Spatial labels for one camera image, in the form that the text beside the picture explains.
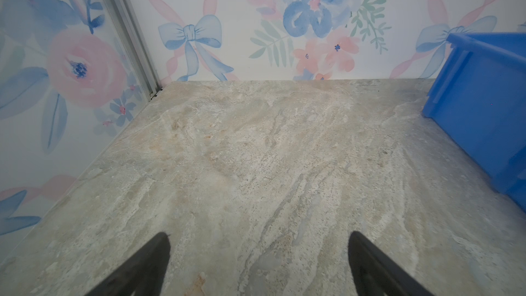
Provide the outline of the aluminium corner post left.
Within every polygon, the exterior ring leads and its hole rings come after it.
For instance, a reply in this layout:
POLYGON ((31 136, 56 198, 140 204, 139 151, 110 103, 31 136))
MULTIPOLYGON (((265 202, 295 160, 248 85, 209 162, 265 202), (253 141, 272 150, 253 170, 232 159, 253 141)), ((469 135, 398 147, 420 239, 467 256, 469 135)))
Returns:
POLYGON ((137 72, 138 79, 147 93, 147 98, 156 97, 162 90, 160 78, 154 67, 131 0, 103 1, 108 6, 119 40, 130 57, 131 65, 137 72))

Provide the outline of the blue plastic bin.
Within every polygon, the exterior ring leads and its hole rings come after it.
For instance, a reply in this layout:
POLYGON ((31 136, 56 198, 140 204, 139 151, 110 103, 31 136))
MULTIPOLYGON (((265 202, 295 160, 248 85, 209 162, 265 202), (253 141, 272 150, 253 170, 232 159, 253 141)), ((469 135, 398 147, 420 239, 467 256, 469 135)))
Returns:
POLYGON ((525 207, 525 33, 455 33, 453 51, 428 93, 434 120, 525 207))

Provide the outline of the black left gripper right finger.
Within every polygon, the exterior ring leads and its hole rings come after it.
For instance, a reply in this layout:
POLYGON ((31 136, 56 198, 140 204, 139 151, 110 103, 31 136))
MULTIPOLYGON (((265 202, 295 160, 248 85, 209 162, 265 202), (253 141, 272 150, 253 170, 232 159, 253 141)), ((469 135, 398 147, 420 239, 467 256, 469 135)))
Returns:
POLYGON ((359 295, 432 296, 432 293, 359 231, 350 234, 348 259, 359 295))

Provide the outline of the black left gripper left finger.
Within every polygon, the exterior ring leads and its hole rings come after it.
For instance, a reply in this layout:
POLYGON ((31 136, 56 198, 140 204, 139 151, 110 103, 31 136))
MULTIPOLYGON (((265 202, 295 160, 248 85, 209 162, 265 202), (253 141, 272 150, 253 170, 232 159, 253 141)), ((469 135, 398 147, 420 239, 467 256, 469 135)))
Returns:
POLYGON ((168 235, 157 233, 89 295, 159 295, 170 261, 168 235))

